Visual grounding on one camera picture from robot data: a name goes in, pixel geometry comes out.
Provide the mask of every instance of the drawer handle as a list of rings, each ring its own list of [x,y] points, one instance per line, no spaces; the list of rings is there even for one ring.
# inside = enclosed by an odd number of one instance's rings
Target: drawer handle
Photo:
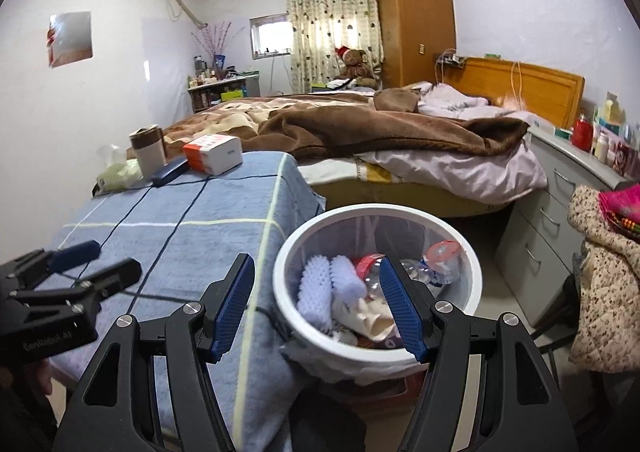
[[[562,174],[560,174],[560,173],[558,172],[558,170],[557,170],[557,169],[554,169],[554,174],[555,174],[558,178],[560,178],[560,179],[564,179],[564,180],[565,180],[565,182],[567,182],[569,185],[571,185],[571,186],[572,186],[572,187],[574,187],[574,189],[575,189],[575,183],[574,183],[574,182],[572,182],[572,181],[571,181],[569,178],[567,178],[566,176],[563,176]]]
[[[542,264],[542,261],[540,261],[540,259],[536,259],[535,256],[531,253],[531,250],[529,250],[529,244],[524,245],[524,249],[527,251],[527,254],[529,254],[529,257],[537,262],[537,264]]]
[[[555,226],[557,226],[557,227],[559,227],[559,226],[560,226],[560,223],[558,223],[557,221],[553,221],[553,220],[551,219],[551,217],[549,217],[549,214],[547,214],[547,213],[544,211],[544,209],[540,209],[540,213],[541,213],[544,217],[546,217],[552,225],[555,225]]]

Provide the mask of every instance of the heart patterned curtain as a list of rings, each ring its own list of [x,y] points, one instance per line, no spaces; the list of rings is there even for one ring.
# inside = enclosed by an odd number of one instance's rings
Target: heart patterned curtain
[[[363,50],[375,68],[383,60],[377,0],[287,0],[293,26],[293,91],[304,93],[315,82],[340,73],[335,48]]]

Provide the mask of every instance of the orange and white box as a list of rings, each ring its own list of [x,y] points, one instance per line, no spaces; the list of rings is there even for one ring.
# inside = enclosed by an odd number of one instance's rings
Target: orange and white box
[[[191,169],[214,176],[242,163],[242,144],[238,137],[204,135],[187,143],[182,150]]]

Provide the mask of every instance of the trash can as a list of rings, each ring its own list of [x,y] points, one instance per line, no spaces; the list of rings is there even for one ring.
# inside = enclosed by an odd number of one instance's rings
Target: trash can
[[[480,263],[466,239],[443,220],[413,208],[367,203],[330,210],[304,223],[284,242],[273,268],[276,303],[293,337],[283,352],[325,382],[351,379],[367,385],[426,369],[405,349],[359,348],[321,333],[296,310],[298,286],[313,255],[355,259],[380,253],[420,259],[431,245],[446,239],[460,243],[460,279],[439,298],[473,315],[482,293]]]

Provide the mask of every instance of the windowsill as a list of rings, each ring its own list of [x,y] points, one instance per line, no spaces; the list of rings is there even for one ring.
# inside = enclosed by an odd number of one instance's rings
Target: windowsill
[[[261,55],[255,55],[254,54],[254,60],[258,60],[259,58],[271,58],[271,57],[279,57],[280,55],[291,55],[291,52],[272,52],[270,54],[261,54]]]

